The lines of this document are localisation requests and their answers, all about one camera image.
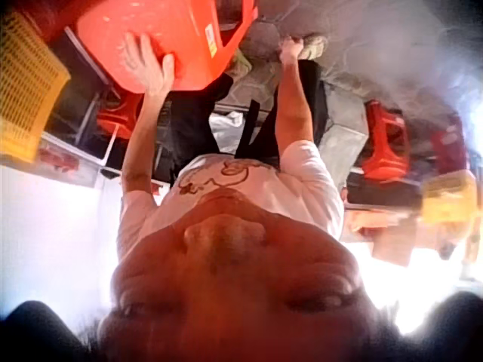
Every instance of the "wall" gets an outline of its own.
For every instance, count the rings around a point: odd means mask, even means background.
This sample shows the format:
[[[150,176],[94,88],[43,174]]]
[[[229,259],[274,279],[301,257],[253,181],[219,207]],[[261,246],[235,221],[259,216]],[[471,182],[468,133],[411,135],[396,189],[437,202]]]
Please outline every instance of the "wall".
[[[0,314],[36,299],[81,330],[106,307],[99,275],[108,241],[96,237],[100,190],[3,166],[0,177]]]

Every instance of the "stone floor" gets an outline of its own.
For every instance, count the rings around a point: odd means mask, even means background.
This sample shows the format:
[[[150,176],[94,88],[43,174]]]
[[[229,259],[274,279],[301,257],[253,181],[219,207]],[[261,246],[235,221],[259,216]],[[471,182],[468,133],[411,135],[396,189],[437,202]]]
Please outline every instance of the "stone floor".
[[[224,0],[226,3],[239,3]],[[481,24],[451,0],[259,0],[259,18],[241,43],[254,71],[222,101],[270,109],[285,35],[321,32],[329,39],[316,61],[323,79],[402,110],[413,133],[468,118],[481,99]]]

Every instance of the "white t-shirt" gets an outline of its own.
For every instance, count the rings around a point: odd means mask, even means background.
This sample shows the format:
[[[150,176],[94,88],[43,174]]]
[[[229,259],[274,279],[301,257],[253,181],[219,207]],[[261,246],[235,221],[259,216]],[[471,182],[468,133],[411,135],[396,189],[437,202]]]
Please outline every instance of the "white t-shirt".
[[[122,199],[118,245],[130,250],[140,239],[182,217],[198,199],[219,187],[244,194],[265,210],[318,226],[339,239],[343,202],[310,141],[296,141],[280,158],[280,169],[231,155],[203,155],[181,172],[157,206],[151,194],[132,191]]]

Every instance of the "shoe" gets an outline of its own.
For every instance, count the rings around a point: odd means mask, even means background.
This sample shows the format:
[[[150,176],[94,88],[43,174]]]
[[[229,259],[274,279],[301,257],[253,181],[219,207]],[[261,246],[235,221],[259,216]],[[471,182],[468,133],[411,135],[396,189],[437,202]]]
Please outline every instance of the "shoe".
[[[324,53],[328,45],[328,40],[323,35],[309,35],[303,39],[303,49],[300,52],[299,59],[314,60]]]
[[[251,72],[252,68],[250,61],[237,48],[225,73],[233,78],[233,83],[236,83]]]

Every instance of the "yellow plastic crate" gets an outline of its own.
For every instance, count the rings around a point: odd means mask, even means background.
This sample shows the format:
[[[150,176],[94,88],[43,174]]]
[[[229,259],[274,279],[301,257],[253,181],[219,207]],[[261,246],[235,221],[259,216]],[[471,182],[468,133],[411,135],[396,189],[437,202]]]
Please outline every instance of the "yellow plastic crate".
[[[17,12],[0,29],[0,152],[32,162],[69,72]]]
[[[476,180],[468,170],[428,179],[422,191],[426,223],[471,222],[478,215]]]

